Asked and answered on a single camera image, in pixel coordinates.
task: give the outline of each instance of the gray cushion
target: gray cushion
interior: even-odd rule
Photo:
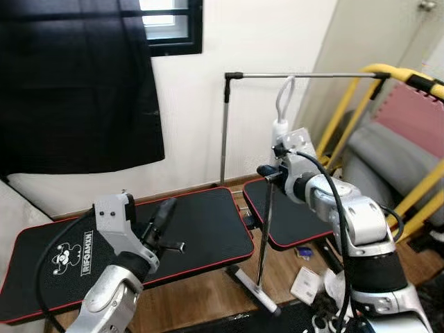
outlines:
[[[439,159],[404,137],[375,122],[357,129],[348,147],[396,191],[406,196],[439,162]],[[440,189],[444,178],[416,204],[420,209]],[[444,224],[444,207],[429,220]]]
[[[391,186],[350,149],[345,150],[342,161],[342,176],[346,182],[359,188],[363,195],[372,198],[377,203],[389,207],[395,206]]]

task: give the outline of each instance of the yellow metal frame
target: yellow metal frame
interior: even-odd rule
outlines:
[[[412,69],[407,68],[397,68],[385,64],[373,64],[361,69],[362,72],[366,73],[388,73],[391,78],[408,83],[407,81],[412,77],[412,75],[424,78],[432,84],[432,88],[429,94],[444,99],[444,86],[435,83],[434,78],[431,76],[419,73]],[[329,141],[332,138],[334,131],[337,129],[339,122],[344,116],[345,110],[350,103],[353,94],[356,91],[360,78],[354,78],[349,85],[347,91],[345,92],[343,98],[336,111],[333,114],[332,119],[327,125],[325,132],[321,138],[321,141],[316,149],[316,154],[319,160],[328,170],[332,170],[337,160],[337,157],[342,153],[348,139],[350,138],[353,130],[355,129],[358,121],[363,115],[367,103],[373,92],[377,89],[380,84],[380,79],[375,80],[370,87],[367,89],[364,97],[358,105],[358,108],[354,111],[351,120],[349,121],[347,127],[344,130],[338,144],[334,147],[331,157],[324,155],[325,148],[327,147]],[[444,159],[442,159],[416,187],[404,198],[404,200],[395,208],[395,211],[403,216],[408,209],[410,209],[415,203],[417,203],[442,177],[444,177]],[[435,196],[426,204],[422,209],[411,218],[405,226],[404,233],[400,238],[400,241],[407,238],[410,234],[418,231],[423,226],[423,222],[430,217],[440,206],[444,205],[444,190],[439,191]],[[387,223],[393,227],[396,224],[396,220],[390,216],[387,218]]]

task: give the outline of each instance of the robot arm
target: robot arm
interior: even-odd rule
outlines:
[[[147,274],[159,267],[164,250],[185,251],[184,243],[165,242],[176,199],[159,205],[148,223],[135,223],[130,194],[102,196],[94,202],[97,230],[117,255],[88,291],[68,333],[123,333],[134,316]]]
[[[332,189],[314,164],[297,155],[302,152],[316,158],[307,130],[300,128],[281,136],[274,151],[282,161],[279,165],[281,189],[295,203],[308,204],[320,220],[332,226],[341,251],[339,213]],[[363,196],[355,186],[332,180],[341,197],[346,219],[346,255],[353,267],[349,276],[351,298],[356,308],[373,326],[379,323],[376,332],[392,332],[381,327],[393,318],[398,318],[396,323],[399,325],[410,322],[412,314],[416,324],[408,325],[412,327],[411,331],[404,332],[432,332],[415,287],[405,278],[395,242],[379,205]]]

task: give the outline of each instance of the window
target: window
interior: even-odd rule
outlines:
[[[152,56],[202,53],[203,0],[139,0]]]

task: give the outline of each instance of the horizontal metal bar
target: horizontal metal bar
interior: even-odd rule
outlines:
[[[166,9],[166,10],[122,10],[121,12],[73,12],[55,14],[36,14],[23,16],[7,16],[0,14],[0,22],[38,22],[38,21],[61,21],[70,19],[103,19],[113,17],[142,17],[158,15],[190,15],[191,8]]]
[[[243,73],[242,78],[374,78],[375,73]]]

